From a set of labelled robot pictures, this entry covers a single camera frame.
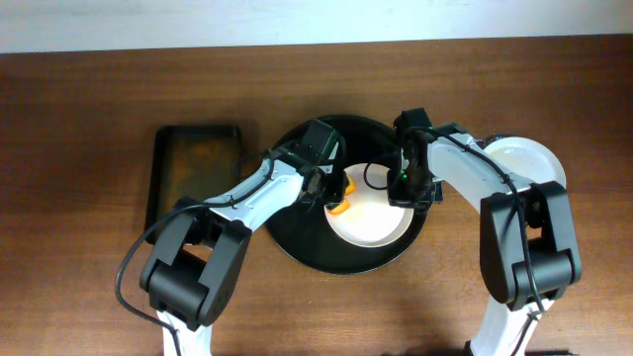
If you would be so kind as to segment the green and orange sponge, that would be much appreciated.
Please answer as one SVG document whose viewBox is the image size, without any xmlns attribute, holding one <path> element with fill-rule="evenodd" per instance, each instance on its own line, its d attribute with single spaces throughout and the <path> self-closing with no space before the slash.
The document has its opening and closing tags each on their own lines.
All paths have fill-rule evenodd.
<svg viewBox="0 0 633 356">
<path fill-rule="evenodd" d="M 345 189 L 343 192 L 343 199 L 340 203 L 335 203 L 335 204 L 330 204 L 327 205 L 325 208 L 326 210 L 334 216 L 338 216 L 341 215 L 342 213 L 344 213 L 345 211 L 347 211 L 351 204 L 348 200 L 348 197 L 353 194 L 355 191 L 357 190 L 357 185 L 354 182 L 354 180 L 350 177 L 347 176 L 346 180 L 345 180 Z"/>
</svg>

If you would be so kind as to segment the white plate top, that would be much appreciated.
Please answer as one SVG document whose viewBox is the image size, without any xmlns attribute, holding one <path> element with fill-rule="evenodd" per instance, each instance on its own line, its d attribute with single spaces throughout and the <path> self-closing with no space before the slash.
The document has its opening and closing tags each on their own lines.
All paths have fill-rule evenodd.
<svg viewBox="0 0 633 356">
<path fill-rule="evenodd" d="M 370 188 L 387 185 L 389 169 L 372 164 L 358 163 L 345 169 L 357 185 L 357 190 L 348 197 L 350 208 L 341 215 L 331 215 L 324 208 L 325 218 L 333 231 L 346 242 L 363 247 L 387 246 L 404 236 L 412 223 L 414 211 L 390 206 L 387 191 Z"/>
</svg>

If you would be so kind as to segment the white plate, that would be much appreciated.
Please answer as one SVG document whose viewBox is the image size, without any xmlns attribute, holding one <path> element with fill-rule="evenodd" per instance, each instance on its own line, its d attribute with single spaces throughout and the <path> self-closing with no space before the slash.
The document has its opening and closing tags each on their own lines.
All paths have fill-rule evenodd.
<svg viewBox="0 0 633 356">
<path fill-rule="evenodd" d="M 557 156 L 538 141 L 520 136 L 498 138 L 484 152 L 511 171 L 535 183 L 556 181 L 567 187 L 567 177 Z"/>
<path fill-rule="evenodd" d="M 325 218 L 333 231 L 346 242 L 363 247 L 387 246 L 404 236 L 412 223 L 414 211 L 390 206 L 387 191 L 370 188 L 387 185 L 389 169 L 372 164 L 358 163 L 345 169 L 357 185 L 357 190 L 348 197 L 350 208 L 341 215 L 331 215 L 324 208 Z"/>
</svg>

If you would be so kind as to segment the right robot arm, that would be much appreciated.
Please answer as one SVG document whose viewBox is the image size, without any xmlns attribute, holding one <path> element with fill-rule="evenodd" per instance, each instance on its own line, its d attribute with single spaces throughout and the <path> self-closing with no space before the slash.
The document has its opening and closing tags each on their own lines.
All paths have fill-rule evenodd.
<svg viewBox="0 0 633 356">
<path fill-rule="evenodd" d="M 433 126 L 423 109 L 402 112 L 394 128 L 390 205 L 424 214 L 445 182 L 480 215 L 480 269 L 490 298 L 464 354 L 524 354 L 538 322 L 582 276 L 566 188 L 512 171 L 459 126 Z"/>
</svg>

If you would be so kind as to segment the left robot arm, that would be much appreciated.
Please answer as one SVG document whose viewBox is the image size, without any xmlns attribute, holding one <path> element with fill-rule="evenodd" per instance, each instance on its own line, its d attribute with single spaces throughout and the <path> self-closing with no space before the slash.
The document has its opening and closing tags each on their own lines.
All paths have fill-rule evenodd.
<svg viewBox="0 0 633 356">
<path fill-rule="evenodd" d="M 139 276 L 164 330 L 167 355 L 208 355 L 211 327 L 235 289 L 251 235 L 302 199 L 343 200 L 345 138 L 314 120 L 262 153 L 260 167 L 204 202 L 183 199 L 148 228 L 156 240 Z"/>
</svg>

